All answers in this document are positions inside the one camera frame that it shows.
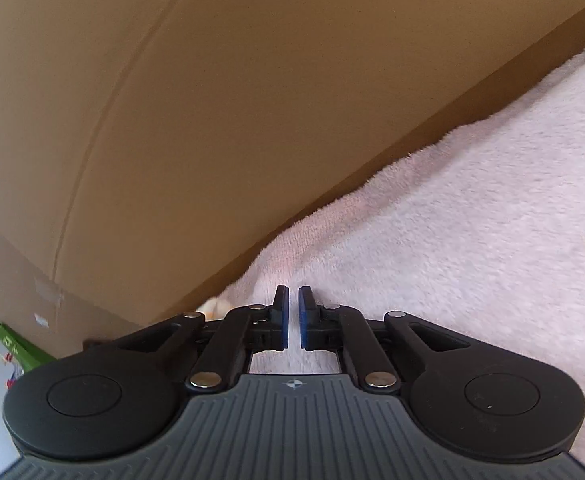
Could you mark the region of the orange white striped sweater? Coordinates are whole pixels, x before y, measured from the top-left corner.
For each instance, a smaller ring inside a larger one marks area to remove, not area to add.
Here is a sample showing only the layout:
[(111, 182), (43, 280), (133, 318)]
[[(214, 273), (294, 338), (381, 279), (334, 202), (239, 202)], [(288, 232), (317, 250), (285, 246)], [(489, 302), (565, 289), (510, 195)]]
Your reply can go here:
[(212, 297), (200, 306), (197, 311), (201, 313), (207, 321), (217, 321), (225, 318), (225, 315), (233, 309), (234, 306), (226, 299)]

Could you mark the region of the pink terry towel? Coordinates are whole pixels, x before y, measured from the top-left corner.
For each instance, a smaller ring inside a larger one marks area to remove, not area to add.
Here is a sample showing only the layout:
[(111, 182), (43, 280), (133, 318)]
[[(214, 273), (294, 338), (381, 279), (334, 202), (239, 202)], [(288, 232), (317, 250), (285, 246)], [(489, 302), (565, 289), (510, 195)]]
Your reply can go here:
[[(266, 304), (278, 285), (367, 318), (414, 314), (585, 393), (585, 51), (291, 226), (218, 297)], [(585, 423), (572, 451), (585, 464)]]

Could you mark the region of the green shopping bag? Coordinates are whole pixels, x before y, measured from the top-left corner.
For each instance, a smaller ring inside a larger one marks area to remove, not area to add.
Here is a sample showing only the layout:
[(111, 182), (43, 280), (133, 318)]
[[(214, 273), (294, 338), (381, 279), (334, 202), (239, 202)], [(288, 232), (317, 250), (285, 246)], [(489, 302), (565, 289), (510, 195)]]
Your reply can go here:
[(54, 358), (0, 322), (0, 361), (23, 373), (53, 362)]

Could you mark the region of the left cardboard box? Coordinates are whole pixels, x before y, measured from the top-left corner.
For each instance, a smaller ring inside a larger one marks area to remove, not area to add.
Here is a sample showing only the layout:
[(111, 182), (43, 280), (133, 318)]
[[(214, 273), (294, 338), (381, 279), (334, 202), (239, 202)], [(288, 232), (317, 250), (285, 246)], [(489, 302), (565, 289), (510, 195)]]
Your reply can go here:
[(60, 359), (86, 341), (108, 341), (140, 326), (94, 306), (51, 281), (0, 234), (0, 322)]

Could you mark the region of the large centre cardboard box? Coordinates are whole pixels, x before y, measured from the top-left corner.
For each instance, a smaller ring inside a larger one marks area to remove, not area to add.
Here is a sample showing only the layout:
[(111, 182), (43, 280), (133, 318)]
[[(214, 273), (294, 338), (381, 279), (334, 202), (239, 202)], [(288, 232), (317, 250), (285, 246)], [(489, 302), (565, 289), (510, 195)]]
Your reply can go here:
[(0, 234), (174, 308), (585, 0), (0, 0)]

